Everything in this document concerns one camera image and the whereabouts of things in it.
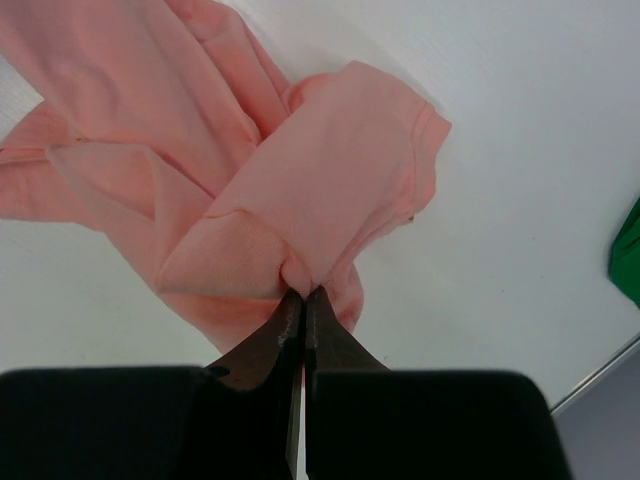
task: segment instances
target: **white surface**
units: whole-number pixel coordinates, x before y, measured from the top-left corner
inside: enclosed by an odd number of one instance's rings
[[[639,2],[228,3],[292,79],[357,58],[454,125],[434,201],[358,261],[357,336],[372,353],[519,370],[555,403],[640,331],[605,276],[640,195]],[[0,134],[36,100],[2,64]],[[73,226],[0,222],[0,306],[3,369],[216,356],[104,238]]]

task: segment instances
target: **pink cloth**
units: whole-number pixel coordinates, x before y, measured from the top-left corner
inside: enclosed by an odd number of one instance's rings
[[[45,101],[0,149],[0,216],[104,232],[227,351],[292,286],[352,329],[353,266],[434,194],[450,125],[362,63],[290,86],[208,0],[0,0],[0,51]]]

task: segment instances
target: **green cloth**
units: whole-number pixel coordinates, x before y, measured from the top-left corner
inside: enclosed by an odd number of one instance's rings
[[[609,276],[622,293],[640,307],[640,200],[613,242]]]

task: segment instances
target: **pink fabric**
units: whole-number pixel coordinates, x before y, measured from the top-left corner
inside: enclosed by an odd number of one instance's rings
[[[351,63],[290,86],[208,0],[0,0],[0,51],[45,101],[0,149],[0,216],[104,232],[223,352],[292,286],[352,329],[353,266],[434,194],[449,124]]]

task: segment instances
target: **white tabletop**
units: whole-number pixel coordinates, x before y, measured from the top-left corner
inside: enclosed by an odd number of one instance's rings
[[[553,404],[640,332],[606,277],[640,196],[640,2],[228,3],[293,80],[359,59],[453,123],[435,199],[358,260],[378,358],[518,370]],[[37,100],[0,63],[0,135]],[[0,222],[1,369],[216,357],[101,235]]]

